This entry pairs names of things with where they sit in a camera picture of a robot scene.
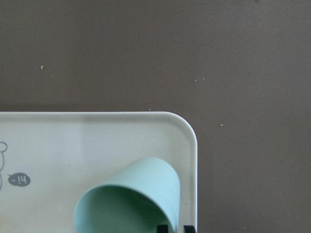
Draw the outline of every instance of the dark gray speech bubble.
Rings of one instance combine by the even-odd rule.
[[[30,177],[25,173],[9,175],[9,183],[14,186],[24,187],[30,184]]]

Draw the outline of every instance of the gray surface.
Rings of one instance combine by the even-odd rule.
[[[310,1],[0,5],[2,111],[177,113],[200,233],[311,232]]]

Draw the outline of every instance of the cartoon drawing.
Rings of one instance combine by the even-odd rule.
[[[1,176],[1,170],[4,167],[4,152],[6,151],[6,149],[8,148],[8,146],[6,145],[5,142],[0,142],[0,190],[2,188],[2,176]]]

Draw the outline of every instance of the overturned cup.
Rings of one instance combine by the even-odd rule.
[[[180,183],[162,159],[144,157],[82,195],[74,210],[76,233],[176,233]]]

